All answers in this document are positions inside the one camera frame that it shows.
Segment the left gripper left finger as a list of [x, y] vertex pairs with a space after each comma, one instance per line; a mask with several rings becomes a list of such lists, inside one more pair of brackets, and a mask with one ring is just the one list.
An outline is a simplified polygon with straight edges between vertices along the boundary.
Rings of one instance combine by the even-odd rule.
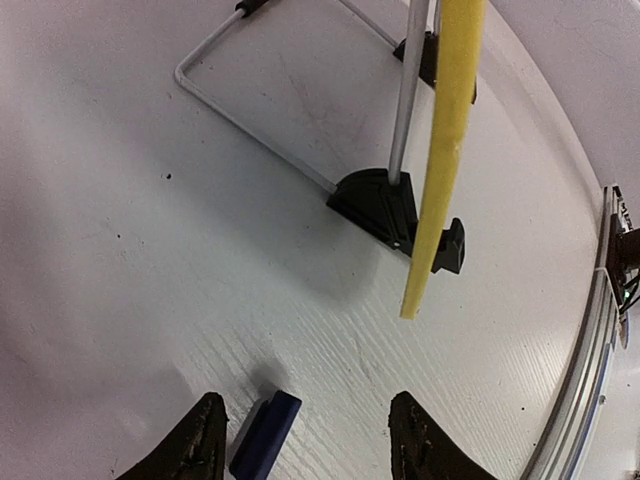
[[223, 397], [207, 392], [146, 457], [119, 479], [223, 479], [227, 422]]

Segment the yellow framed small whiteboard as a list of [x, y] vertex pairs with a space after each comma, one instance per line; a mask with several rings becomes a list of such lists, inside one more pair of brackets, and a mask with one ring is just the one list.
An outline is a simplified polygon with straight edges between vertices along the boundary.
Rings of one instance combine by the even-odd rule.
[[419, 312], [447, 218], [466, 136], [483, 38], [484, 1], [444, 1], [429, 154], [400, 317]]

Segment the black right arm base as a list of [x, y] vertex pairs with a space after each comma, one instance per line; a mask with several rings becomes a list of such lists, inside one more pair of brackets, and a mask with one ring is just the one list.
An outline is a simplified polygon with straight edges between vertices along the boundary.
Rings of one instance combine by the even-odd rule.
[[614, 266], [617, 294], [620, 297], [619, 312], [624, 315], [639, 301], [639, 229], [632, 224], [620, 186], [614, 184], [612, 189], [619, 224], [614, 242]]

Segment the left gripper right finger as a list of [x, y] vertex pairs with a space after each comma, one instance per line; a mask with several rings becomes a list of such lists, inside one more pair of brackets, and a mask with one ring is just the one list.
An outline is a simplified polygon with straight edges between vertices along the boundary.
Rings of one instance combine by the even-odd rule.
[[393, 479], [493, 478], [456, 445], [408, 391], [391, 400], [388, 427]]

